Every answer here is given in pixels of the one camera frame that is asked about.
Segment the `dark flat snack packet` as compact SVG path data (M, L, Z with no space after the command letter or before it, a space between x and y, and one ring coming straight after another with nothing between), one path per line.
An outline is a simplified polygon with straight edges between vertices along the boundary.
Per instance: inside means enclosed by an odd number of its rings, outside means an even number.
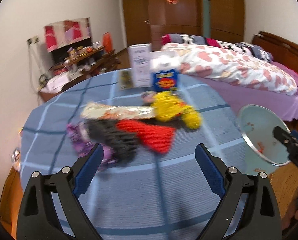
M120 70L119 85L121 90L134 88L131 70Z

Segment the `black knit cloth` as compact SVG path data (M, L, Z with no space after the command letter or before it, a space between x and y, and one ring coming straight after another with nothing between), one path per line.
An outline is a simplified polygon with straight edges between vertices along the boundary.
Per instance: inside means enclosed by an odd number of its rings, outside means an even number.
M87 119L84 124L92 141L109 148L104 151L104 166L125 166L135 158L139 145L137 136L119 130L117 121Z

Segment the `pink grey crumpled cloth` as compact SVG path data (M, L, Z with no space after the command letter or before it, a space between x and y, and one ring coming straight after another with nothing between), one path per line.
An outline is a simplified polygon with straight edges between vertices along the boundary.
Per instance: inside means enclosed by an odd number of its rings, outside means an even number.
M141 99L144 102L144 105L151 105L154 103L155 99L154 96L156 95L156 92L154 91L145 91L141 94Z

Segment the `wooden headboard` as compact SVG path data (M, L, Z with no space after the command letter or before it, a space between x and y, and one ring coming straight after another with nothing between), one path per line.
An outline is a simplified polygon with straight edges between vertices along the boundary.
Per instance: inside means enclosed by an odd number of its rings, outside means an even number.
M262 47L272 54L273 61L283 64L298 74L298 44L265 31L254 35L252 44Z

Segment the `brown wooden wardrobe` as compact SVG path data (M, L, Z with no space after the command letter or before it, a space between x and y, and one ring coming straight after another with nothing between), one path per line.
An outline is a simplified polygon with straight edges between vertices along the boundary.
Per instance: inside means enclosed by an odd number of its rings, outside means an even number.
M153 50L160 49L161 37L169 33L198 35L227 42L244 38L244 0L148 0Z

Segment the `red knit cloth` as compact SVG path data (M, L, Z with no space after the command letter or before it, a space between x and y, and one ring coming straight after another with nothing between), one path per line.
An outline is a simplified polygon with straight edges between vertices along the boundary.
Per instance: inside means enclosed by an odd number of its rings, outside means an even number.
M121 131L134 133L144 146L159 154L169 152L176 131L173 127L150 125L138 120L119 120L115 126Z

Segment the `long white snack wrapper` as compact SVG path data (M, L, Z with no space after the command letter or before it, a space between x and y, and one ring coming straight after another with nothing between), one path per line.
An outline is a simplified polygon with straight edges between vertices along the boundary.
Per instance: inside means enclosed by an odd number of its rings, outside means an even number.
M156 117L153 107L147 106L109 106L90 102L81 112L81 118L94 120L141 120Z

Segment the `orange plastic bag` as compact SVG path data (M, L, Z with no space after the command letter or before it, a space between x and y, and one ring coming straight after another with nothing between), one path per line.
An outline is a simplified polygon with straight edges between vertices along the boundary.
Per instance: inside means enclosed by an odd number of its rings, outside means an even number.
M111 34L109 32L106 32L103 34L102 43L103 43L106 53L109 53L113 50L112 38L111 38Z

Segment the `purple sheet bed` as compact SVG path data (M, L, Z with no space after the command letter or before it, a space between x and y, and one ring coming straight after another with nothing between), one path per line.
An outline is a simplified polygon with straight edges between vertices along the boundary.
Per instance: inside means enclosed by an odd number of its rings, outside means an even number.
M291 75L298 87L298 74L295 71L277 62L271 64ZM202 77L199 78L216 90L235 112L238 112L245 105L254 104L270 109L284 121L298 120L298 92L294 96L289 96L271 91L234 86L226 82Z

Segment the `folded patterned blankets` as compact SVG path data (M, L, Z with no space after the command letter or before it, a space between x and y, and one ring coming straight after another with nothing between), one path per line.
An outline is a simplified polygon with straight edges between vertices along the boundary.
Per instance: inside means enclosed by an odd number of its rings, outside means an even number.
M188 35L188 34L166 34L161 37L161 44L174 42L179 44L199 44L222 49L229 49L235 52L253 56L268 63L273 62L271 53L265 51L262 47L247 42L230 43L225 41L214 40L203 36Z

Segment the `red patchwork covered television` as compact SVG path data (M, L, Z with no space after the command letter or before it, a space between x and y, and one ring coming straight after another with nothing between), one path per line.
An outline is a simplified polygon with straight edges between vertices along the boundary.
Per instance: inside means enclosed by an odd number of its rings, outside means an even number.
M47 51L71 45L92 37L89 18L63 20L44 27Z

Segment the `wicker chair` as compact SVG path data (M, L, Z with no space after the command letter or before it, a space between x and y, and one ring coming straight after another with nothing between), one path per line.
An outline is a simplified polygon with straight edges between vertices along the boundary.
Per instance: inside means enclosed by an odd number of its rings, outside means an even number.
M291 225L292 219L298 221L298 168L289 163L269 175L281 217L282 230Z

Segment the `yellow plastic bag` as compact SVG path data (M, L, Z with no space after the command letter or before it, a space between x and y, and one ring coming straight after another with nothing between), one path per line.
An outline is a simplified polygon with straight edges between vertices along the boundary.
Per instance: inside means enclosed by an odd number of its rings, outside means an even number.
M169 122L180 118L189 129L199 129L202 124L202 118L195 108L170 91L156 93L152 107L158 121Z

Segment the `purple snack bag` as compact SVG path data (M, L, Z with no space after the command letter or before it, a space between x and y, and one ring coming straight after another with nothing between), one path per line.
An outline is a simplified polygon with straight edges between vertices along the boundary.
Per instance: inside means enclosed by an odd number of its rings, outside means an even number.
M95 145L95 142L90 139L87 129L82 122L78 124L69 123L67 125L67 135L79 157L87 155ZM113 157L113 150L103 143L100 143L100 145L103 147L103 160L100 167L105 168L111 164L116 164L118 161Z

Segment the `wooden door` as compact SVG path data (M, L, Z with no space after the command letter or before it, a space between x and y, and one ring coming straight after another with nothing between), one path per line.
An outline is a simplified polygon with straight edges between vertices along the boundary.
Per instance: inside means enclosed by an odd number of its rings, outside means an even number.
M122 0L127 46L151 43L148 0Z

